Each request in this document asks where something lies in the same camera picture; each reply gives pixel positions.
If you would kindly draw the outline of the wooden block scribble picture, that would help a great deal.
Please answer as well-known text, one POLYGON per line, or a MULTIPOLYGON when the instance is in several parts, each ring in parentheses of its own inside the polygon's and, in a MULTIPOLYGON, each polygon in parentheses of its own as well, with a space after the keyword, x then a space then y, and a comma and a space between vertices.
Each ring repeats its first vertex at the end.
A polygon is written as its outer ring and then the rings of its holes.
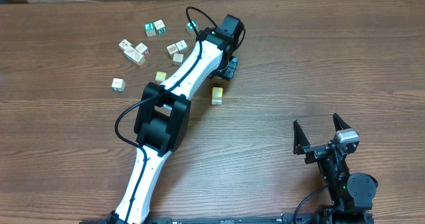
POLYGON ((222 99, 223 89, 221 87, 213 87, 212 88, 212 99, 218 100, 222 99))

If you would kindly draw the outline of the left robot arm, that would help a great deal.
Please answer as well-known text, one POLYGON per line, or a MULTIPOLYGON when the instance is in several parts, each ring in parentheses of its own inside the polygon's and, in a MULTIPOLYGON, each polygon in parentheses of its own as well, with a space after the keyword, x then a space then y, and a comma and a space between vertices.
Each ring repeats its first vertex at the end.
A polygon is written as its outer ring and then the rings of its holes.
POLYGON ((107 223, 143 223, 162 167, 185 137, 191 98, 206 78, 230 80, 238 59, 233 52, 245 36, 243 22, 227 15, 221 25, 197 32, 192 53, 174 75, 161 84, 150 82, 141 100, 120 114, 123 118, 137 110, 133 131, 136 160, 120 204, 107 223))

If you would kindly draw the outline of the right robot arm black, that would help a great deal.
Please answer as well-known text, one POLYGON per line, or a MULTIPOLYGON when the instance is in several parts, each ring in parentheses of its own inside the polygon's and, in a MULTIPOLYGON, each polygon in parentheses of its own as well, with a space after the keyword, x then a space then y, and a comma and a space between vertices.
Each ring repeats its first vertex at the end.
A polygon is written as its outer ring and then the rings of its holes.
POLYGON ((294 121, 294 154, 304 155, 305 163, 318 165, 325 186, 309 194, 296 207, 292 221, 300 223, 302 205, 323 190, 329 192, 331 205, 321 205, 306 223, 373 223, 367 211, 373 208, 378 181, 367 173, 351 173, 345 158, 356 151, 360 135, 338 114, 333 114, 335 135, 320 146, 311 146, 298 121, 294 121))

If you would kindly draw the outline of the wooden block red pencil picture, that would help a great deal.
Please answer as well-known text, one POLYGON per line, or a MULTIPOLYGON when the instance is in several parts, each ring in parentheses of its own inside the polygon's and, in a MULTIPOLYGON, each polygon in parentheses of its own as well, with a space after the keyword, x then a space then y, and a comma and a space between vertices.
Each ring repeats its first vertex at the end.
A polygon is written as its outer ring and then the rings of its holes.
POLYGON ((222 104, 222 100, 221 99, 213 99, 212 100, 212 105, 221 105, 222 104))

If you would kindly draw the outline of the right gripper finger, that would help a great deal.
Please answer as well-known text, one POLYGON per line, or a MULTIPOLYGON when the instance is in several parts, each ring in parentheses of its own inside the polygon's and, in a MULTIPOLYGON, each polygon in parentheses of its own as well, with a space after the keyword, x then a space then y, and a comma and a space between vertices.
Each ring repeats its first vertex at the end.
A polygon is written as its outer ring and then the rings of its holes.
POLYGON ((350 125, 348 125, 337 113, 333 114, 333 123, 336 131, 350 128, 350 125))
POLYGON ((297 120, 293 122, 294 125, 294 154, 305 154, 305 149, 310 148, 311 144, 308 141, 305 133, 303 132, 297 120))

